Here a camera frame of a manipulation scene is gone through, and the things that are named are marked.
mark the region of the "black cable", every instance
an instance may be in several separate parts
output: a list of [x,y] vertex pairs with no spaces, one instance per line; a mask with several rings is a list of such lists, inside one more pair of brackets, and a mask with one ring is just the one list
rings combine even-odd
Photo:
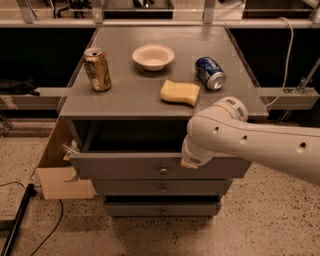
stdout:
[[39,249],[40,247],[49,239],[49,237],[53,234],[54,231],[56,231],[57,227],[59,226],[61,220],[62,220],[62,217],[63,217],[63,203],[62,203],[62,200],[60,199],[59,200],[60,204],[61,204],[61,214],[60,214],[60,218],[56,224],[56,226],[54,227],[54,229],[50,232],[50,234],[41,242],[41,244],[37,247],[37,249],[34,250],[34,252],[30,255],[30,256],[33,256]]
[[10,185],[10,184],[19,184],[20,186],[22,186],[24,189],[27,189],[21,182],[19,181],[11,181],[11,182],[8,182],[8,183],[5,183],[5,184],[1,184],[0,187],[4,187],[4,186],[7,186],[7,185]]
[[32,179],[33,175],[35,175],[36,170],[37,170],[37,168],[34,168],[34,170],[33,170],[32,174],[31,174],[31,176],[30,176],[30,178],[29,178],[29,180],[30,180],[30,181],[31,181],[31,179]]

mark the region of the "sponge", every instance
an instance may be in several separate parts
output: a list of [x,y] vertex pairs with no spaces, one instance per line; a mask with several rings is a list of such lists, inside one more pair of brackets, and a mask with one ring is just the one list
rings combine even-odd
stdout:
[[160,91],[160,98],[165,101],[182,102],[195,106],[200,87],[190,83],[175,83],[166,80]]

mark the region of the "drawer front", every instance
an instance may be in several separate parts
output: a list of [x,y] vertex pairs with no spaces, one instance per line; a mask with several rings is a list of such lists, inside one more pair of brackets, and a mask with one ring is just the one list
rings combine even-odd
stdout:
[[232,180],[93,180],[98,195],[225,195]]
[[212,204],[154,204],[154,205],[133,205],[133,204],[105,204],[106,212],[113,217],[170,217],[170,216],[214,216],[219,212],[220,203]]
[[242,178],[251,164],[221,156],[198,169],[188,169],[180,165],[181,154],[177,153],[79,153],[70,160],[81,178],[94,180]]

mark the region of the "bottom drawer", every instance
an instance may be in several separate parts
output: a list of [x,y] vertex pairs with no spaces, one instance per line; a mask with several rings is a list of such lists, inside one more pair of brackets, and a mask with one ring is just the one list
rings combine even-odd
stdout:
[[106,212],[113,217],[214,216],[219,196],[117,196],[106,197]]

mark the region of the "soda can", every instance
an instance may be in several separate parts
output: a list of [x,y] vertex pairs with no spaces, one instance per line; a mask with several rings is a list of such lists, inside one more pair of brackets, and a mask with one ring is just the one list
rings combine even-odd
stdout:
[[106,54],[97,47],[85,50],[83,63],[95,91],[106,91],[112,86]]
[[226,81],[226,74],[217,62],[210,57],[201,57],[195,64],[196,72],[201,82],[208,89],[219,90]]

